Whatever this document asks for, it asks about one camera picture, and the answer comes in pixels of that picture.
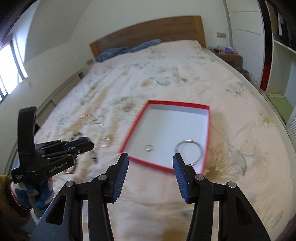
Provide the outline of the gloved left hand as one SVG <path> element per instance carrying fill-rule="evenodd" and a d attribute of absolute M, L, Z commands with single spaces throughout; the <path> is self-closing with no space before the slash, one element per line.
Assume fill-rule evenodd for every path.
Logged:
<path fill-rule="evenodd" d="M 45 180 L 38 188 L 12 182 L 10 189 L 17 204 L 27 210 L 34 209 L 36 217 L 43 216 L 54 198 L 52 178 Z"/>

